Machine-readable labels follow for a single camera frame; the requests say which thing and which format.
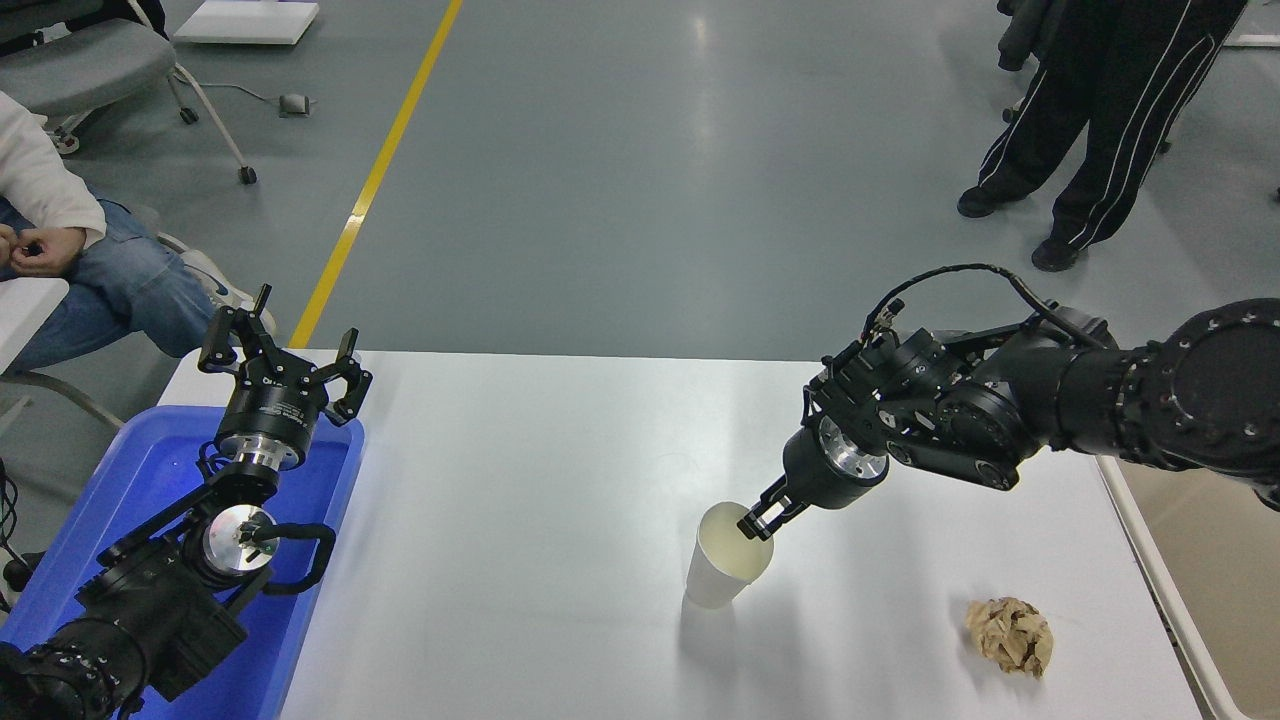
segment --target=blue plastic tray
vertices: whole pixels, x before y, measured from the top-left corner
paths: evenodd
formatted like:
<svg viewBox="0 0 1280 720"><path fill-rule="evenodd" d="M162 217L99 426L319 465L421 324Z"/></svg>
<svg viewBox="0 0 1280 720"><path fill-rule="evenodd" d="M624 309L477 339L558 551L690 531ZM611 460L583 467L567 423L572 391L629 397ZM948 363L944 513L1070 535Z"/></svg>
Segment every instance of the blue plastic tray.
<svg viewBox="0 0 1280 720"><path fill-rule="evenodd" d="M204 482L193 461L200 446L212 439L223 413L221 407L161 406L124 425L0 628L0 641L26 651L79 616L76 591L101 571L97 553ZM324 521L339 529L364 445L358 421L335 428L321 419L307 461L282 473L280 491L266 510L279 523ZM283 542L271 561L274 579L292 582L305 575L314 547L312 542ZM323 587L293 597L256 597L239 615L248 630L243 644L173 703L148 689L146 707L133 717L274 720Z"/></svg>

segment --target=black cable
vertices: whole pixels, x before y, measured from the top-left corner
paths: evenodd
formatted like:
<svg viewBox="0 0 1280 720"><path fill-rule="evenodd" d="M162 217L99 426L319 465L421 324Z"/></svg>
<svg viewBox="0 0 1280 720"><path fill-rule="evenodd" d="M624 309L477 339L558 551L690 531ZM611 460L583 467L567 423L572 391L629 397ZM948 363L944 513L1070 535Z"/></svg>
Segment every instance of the black cable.
<svg viewBox="0 0 1280 720"><path fill-rule="evenodd" d="M206 480L216 475L218 471L225 468L227 462L230 461L230 459L220 451L210 455L209 450L212 447L216 447L214 441L209 441L200 446L200 459L196 460L196 466L200 468L200 474L204 475Z"/></svg>
<svg viewBox="0 0 1280 720"><path fill-rule="evenodd" d="M10 557L17 560L28 571L32 570L31 565L17 552L14 552L13 546L9 544L9 538L13 537L14 530L18 528L18 484L13 482L9 473L5 470L4 460L0 460L0 548L4 548ZM9 615L13 612L13 606L9 601L0 594L0 612Z"/></svg>
<svg viewBox="0 0 1280 720"><path fill-rule="evenodd" d="M861 334L858 336L858 342L859 343L865 343L867 342L868 336L870 336L872 327L876 324L876 318L879 316L881 310L883 310L886 306L888 306L888 304L892 302L893 299L899 296L899 293L901 293L906 288L909 288L909 287L911 287L911 286L914 286L916 283L924 282L924 281L927 281L929 278L933 278L933 277L937 277L937 275L942 275L942 274L946 274L946 273L957 273L960 270L987 270L988 273L996 273L997 275L1007 279L1009 284L1014 286L1014 292L1016 292L1018 296L1021 297L1024 302L1027 302L1028 305L1030 305L1030 307L1033 310L1036 310L1041 316L1043 316L1051 324L1056 325L1059 329L1061 329L1066 334L1071 336L1073 338L1075 338L1079 342L1083 342L1084 345L1088 345L1089 347L1097 347L1097 348L1106 347L1105 345L1102 345L1101 341L1091 337L1088 333L1085 333L1080 328L1078 328L1078 327L1073 325L1071 323L1066 322L1065 319L1062 319L1062 316L1060 316L1057 313L1055 313L1043 300L1041 300L1039 297L1037 297L1036 293L1032 292L1029 287L1027 287L1027 283L1024 283L1021 278L1019 278L1014 273L1006 270L1005 268L1001 268L998 265L988 265L987 263L966 263L966 264L963 264L963 265L943 265L942 268L934 268L934 269L932 269L932 270L929 270L927 273L915 275L914 278L911 278L911 279L909 279L909 281L899 284L893 290L888 291L888 293L886 293L884 297L882 297L881 301L876 304L876 307L872 310L872 313L869 315L867 315L867 323L863 325Z"/></svg>

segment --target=white paper cup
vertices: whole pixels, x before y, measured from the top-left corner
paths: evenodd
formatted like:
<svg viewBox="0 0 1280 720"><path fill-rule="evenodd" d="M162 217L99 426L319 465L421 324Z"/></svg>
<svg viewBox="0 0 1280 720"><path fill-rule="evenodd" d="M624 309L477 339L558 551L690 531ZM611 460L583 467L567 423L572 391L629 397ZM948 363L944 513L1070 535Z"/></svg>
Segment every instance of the white paper cup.
<svg viewBox="0 0 1280 720"><path fill-rule="evenodd" d="M746 507L736 502L713 505L698 524L698 542L689 564L685 594L708 610L724 607L751 584L773 559L773 538L748 538L737 529Z"/></svg>

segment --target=robotic arm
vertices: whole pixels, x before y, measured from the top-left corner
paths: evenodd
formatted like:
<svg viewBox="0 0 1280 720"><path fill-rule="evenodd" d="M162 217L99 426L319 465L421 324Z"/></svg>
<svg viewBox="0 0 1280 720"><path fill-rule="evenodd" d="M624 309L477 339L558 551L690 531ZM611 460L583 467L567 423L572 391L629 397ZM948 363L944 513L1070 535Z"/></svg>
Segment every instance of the robotic arm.
<svg viewBox="0 0 1280 720"><path fill-rule="evenodd" d="M902 290L941 273L1004 275L1034 313L972 333L892 329ZM1280 511L1280 300L1225 305L1165 342L1119 350L1106 320L1037 299L989 265L895 288L863 333L804 388L783 475L739 521L768 538L805 507L840 509L876 487L888 457L1007 491L1041 446L1166 470L1207 468Z"/></svg>
<svg viewBox="0 0 1280 720"><path fill-rule="evenodd" d="M219 310L205 337L200 369L236 375L197 460L205 483L99 555L102 571L76 596L79 618L26 652L0 643L0 720L102 720L116 710L124 719L147 685L172 701L244 641L237 615L252 598L320 582L334 530L276 524L261 506L280 471L306 461L320 414L337 425L355 418L372 375L353 356L355 329L324 368L276 347L260 319L269 292L252 310ZM338 378L347 388L330 402L325 386ZM317 542L303 578L271 582L280 539Z"/></svg>

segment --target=crumpled paper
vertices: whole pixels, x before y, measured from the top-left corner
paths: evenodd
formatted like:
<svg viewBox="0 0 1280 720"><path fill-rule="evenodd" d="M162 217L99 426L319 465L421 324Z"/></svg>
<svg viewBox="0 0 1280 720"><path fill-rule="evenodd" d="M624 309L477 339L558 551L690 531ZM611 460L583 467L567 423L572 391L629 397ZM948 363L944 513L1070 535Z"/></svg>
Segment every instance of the crumpled paper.
<svg viewBox="0 0 1280 720"><path fill-rule="evenodd" d="M1053 634L1048 620L1032 605L1016 597L969 603L964 624L983 657L993 660L1005 673L1044 675L1053 655Z"/></svg>

